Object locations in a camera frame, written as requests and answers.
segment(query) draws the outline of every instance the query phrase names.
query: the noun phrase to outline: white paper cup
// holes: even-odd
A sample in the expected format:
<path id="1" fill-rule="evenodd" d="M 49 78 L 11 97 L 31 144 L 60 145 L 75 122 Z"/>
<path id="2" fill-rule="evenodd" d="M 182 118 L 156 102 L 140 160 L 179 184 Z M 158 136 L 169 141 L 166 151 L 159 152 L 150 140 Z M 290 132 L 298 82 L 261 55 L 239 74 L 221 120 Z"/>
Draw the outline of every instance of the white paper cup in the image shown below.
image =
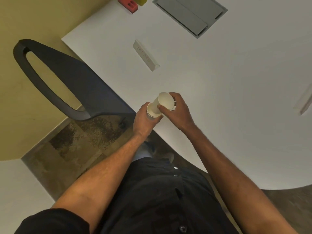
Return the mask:
<path id="1" fill-rule="evenodd" d="M 146 111 L 149 116 L 156 118 L 162 115 L 161 111 L 157 108 L 158 104 L 164 106 L 168 110 L 172 110 L 174 108 L 174 98 L 166 92 L 160 93 L 154 102 L 147 106 Z"/>

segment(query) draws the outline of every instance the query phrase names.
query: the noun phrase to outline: shirt sleeve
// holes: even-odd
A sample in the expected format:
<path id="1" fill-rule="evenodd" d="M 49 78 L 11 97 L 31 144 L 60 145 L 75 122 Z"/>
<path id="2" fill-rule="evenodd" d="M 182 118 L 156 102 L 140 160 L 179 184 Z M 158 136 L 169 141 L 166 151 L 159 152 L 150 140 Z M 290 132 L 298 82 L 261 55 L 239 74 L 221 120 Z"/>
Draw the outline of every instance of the shirt sleeve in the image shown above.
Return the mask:
<path id="1" fill-rule="evenodd" d="M 15 234 L 90 234 L 89 224 L 61 208 L 43 210 L 24 219 Z"/>

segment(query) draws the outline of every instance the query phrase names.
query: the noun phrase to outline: yellow object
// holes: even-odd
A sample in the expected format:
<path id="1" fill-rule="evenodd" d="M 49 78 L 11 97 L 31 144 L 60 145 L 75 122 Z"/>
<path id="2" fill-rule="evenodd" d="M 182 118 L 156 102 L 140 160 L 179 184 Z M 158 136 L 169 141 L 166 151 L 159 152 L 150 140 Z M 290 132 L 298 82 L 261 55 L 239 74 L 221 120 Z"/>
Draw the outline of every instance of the yellow object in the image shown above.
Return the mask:
<path id="1" fill-rule="evenodd" d="M 29 81 L 13 57 L 20 39 L 33 39 L 76 55 L 61 38 L 109 0 L 1 0 L 0 4 L 0 161 L 21 158 L 66 116 Z M 29 62 L 66 103 L 80 102 L 34 54 Z"/>
<path id="2" fill-rule="evenodd" d="M 147 0 L 134 0 L 138 5 L 143 6 Z"/>

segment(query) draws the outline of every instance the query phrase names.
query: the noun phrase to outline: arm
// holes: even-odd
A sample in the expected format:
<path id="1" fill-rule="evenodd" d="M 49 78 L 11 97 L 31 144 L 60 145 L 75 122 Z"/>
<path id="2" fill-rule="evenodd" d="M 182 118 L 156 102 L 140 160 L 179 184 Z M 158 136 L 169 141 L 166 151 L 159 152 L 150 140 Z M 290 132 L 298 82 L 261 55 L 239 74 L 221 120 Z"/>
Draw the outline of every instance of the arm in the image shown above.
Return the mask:
<path id="1" fill-rule="evenodd" d="M 194 124 L 180 94 L 170 93 L 177 102 L 174 111 L 159 110 L 191 141 L 216 188 L 236 221 L 247 234 L 296 234 L 265 194 Z"/>
<path id="2" fill-rule="evenodd" d="M 52 208 L 67 209 L 86 220 L 94 232 L 117 191 L 132 159 L 152 129 L 162 119 L 150 120 L 145 103 L 136 114 L 132 138 L 107 159 L 88 170 L 56 201 Z"/>

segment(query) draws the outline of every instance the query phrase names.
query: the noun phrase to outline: person's right arm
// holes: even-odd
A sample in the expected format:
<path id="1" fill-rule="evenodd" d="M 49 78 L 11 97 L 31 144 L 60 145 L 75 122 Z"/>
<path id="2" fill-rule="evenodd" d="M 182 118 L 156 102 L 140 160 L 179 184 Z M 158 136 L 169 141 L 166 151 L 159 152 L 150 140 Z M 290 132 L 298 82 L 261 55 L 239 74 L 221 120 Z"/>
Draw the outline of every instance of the person's right arm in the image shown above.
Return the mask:
<path id="1" fill-rule="evenodd" d="M 177 102 L 169 111 L 159 110 L 193 144 L 236 222 L 246 234 L 297 234 L 270 200 L 242 171 L 221 153 L 195 125 L 180 94 L 170 93 Z"/>

